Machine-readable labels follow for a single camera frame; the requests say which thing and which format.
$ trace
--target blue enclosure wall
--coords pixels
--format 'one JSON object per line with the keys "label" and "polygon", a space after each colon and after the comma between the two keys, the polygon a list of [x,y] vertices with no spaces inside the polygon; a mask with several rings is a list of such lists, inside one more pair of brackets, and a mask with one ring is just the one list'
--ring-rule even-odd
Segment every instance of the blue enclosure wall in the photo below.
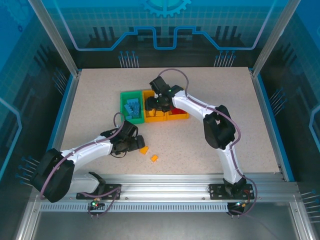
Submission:
{"label": "blue enclosure wall", "polygon": [[70,74],[28,1],[0,1],[0,34],[0,239],[9,240],[31,191],[23,159],[46,151]]}
{"label": "blue enclosure wall", "polygon": [[79,68],[132,68],[252,67],[287,0],[43,2]]}
{"label": "blue enclosure wall", "polygon": [[320,192],[320,1],[302,0],[261,77],[295,180]]}

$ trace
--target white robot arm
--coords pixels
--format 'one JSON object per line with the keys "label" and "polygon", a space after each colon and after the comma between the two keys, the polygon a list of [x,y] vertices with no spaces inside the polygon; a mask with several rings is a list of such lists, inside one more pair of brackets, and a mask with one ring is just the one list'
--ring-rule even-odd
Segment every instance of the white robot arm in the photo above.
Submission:
{"label": "white robot arm", "polygon": [[[212,114],[213,111],[208,108],[205,108],[203,106],[200,106],[199,104],[196,104],[195,102],[200,103],[200,104],[205,105],[210,108],[216,108],[216,106],[208,105],[208,104],[196,99],[195,97],[193,97],[191,95],[188,95],[188,98],[187,98],[184,90],[180,90],[172,98],[172,103],[175,108],[184,110],[185,112],[191,114],[192,116],[194,116],[195,118],[197,118],[198,120],[203,122],[204,119],[206,118],[206,115]],[[232,142],[230,142],[228,145],[226,145],[225,149],[218,148],[217,153],[218,153],[218,156],[219,156],[221,164],[222,164],[224,180],[226,180],[227,182],[229,182],[231,184],[235,184],[235,183],[239,182],[242,177],[237,172],[235,165],[233,163],[231,151],[230,151],[231,144],[232,144]],[[235,160],[236,160],[237,165],[239,165],[236,155],[234,155],[234,156],[235,156]]]}
{"label": "white robot arm", "polygon": [[[221,160],[225,191],[231,198],[241,192],[247,181],[238,168],[234,147],[231,147],[235,140],[235,127],[221,116],[223,114],[230,118],[227,108],[223,105],[219,107],[208,105],[193,96],[186,95],[181,87],[177,85],[170,87],[160,76],[150,85],[155,96],[146,100],[145,109],[168,112],[175,107],[203,122],[205,139],[211,147],[217,149]],[[53,148],[41,159],[30,183],[52,203],[59,201],[67,193],[103,194],[105,182],[99,175],[89,172],[74,177],[74,172],[101,156],[118,155],[143,148],[144,139],[137,132],[138,128],[125,120],[121,129],[105,131],[93,141],[77,148],[62,152]]]}
{"label": "white robot arm", "polygon": [[35,169],[30,183],[52,203],[67,193],[104,192],[104,180],[94,172],[73,176],[87,163],[106,155],[126,154],[145,146],[138,128],[128,121],[121,127],[102,132],[100,136],[84,145],[64,150],[48,150]]}
{"label": "white robot arm", "polygon": [[163,112],[170,111],[173,107],[184,110],[203,123],[204,136],[207,143],[217,149],[223,168],[223,181],[226,192],[233,197],[242,190],[247,181],[243,172],[238,168],[238,160],[235,154],[235,126],[221,114],[230,118],[227,108],[209,105],[197,98],[186,95],[180,86],[170,87],[161,76],[150,82],[154,91],[154,97],[145,101],[145,109],[156,109]]}

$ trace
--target plastic bin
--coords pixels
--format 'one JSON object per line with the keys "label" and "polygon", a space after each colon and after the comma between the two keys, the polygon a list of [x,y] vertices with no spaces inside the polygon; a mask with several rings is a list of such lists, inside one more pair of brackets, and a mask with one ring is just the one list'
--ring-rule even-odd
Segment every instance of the plastic bin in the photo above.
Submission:
{"label": "plastic bin", "polygon": [[181,109],[175,109],[173,111],[168,111],[166,112],[167,116],[166,119],[167,120],[179,120],[179,119],[188,119],[189,118],[189,113],[181,110]]}
{"label": "plastic bin", "polygon": [[142,91],[144,121],[146,123],[166,121],[167,115],[163,111],[156,111],[156,110],[146,111],[145,110],[146,99],[152,96],[155,96],[155,92],[153,90]]}
{"label": "plastic bin", "polygon": [[143,124],[145,122],[144,116],[144,101],[142,97],[142,91],[126,91],[120,93],[120,112],[123,113],[125,117],[129,116],[129,113],[125,109],[125,105],[127,104],[127,100],[129,99],[138,99],[140,104],[140,111],[138,117],[132,117],[132,119],[127,119],[132,124]]}
{"label": "plastic bin", "polygon": [[144,121],[146,123],[163,122],[167,120],[179,120],[179,119],[189,118],[189,113],[177,108],[175,108],[175,110],[173,111],[168,111],[168,112],[162,112],[162,111],[156,111],[156,110],[146,111],[145,110],[146,99],[154,95],[155,95],[155,92],[153,90],[142,91],[143,114],[144,114]]}

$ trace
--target blue block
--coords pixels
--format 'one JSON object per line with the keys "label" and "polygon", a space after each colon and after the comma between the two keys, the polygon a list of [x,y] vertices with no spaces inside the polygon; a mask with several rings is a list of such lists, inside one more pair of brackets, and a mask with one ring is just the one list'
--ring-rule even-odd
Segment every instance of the blue block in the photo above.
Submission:
{"label": "blue block", "polygon": [[126,102],[129,105],[135,105],[135,104],[139,104],[139,99],[138,98],[128,99]]}
{"label": "blue block", "polygon": [[134,105],[133,114],[135,116],[139,116],[139,110],[140,110],[140,105],[139,104]]}
{"label": "blue block", "polygon": [[124,105],[124,108],[128,112],[128,114],[130,114],[130,115],[133,114],[133,111],[128,104]]}

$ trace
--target orange block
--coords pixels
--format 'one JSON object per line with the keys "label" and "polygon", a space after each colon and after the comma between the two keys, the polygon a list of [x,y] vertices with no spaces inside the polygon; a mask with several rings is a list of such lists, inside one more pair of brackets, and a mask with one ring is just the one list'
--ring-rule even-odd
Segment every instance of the orange block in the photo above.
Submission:
{"label": "orange block", "polygon": [[151,157],[151,161],[152,161],[152,162],[157,161],[157,159],[158,159],[158,156],[157,156],[157,155],[153,155],[153,156]]}
{"label": "orange block", "polygon": [[140,151],[140,153],[146,155],[146,153],[147,153],[148,150],[149,150],[149,147],[148,147],[148,146],[145,146],[145,147],[141,148],[139,151]]}

